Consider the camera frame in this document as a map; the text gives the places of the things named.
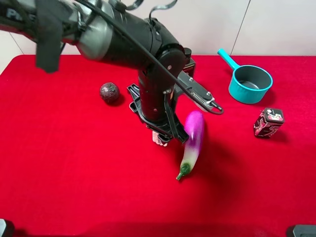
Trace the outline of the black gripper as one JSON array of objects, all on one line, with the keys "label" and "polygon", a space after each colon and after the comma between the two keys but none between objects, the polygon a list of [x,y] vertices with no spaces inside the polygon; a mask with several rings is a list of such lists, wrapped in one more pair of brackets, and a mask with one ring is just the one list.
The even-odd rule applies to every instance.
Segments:
[{"label": "black gripper", "polygon": [[175,114],[175,82],[157,73],[138,72],[138,84],[127,90],[133,102],[130,109],[161,140],[187,140],[188,134]]}]

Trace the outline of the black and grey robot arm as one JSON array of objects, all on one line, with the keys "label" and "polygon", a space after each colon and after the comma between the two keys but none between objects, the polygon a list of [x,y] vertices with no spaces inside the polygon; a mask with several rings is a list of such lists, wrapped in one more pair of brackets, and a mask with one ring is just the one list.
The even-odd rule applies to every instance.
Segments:
[{"label": "black and grey robot arm", "polygon": [[175,114],[176,93],[186,93],[179,75],[185,50],[155,18],[130,13],[119,0],[3,0],[0,28],[24,35],[37,45],[36,66],[56,72],[64,45],[74,45],[86,59],[135,69],[132,110],[162,142],[189,138]]}]

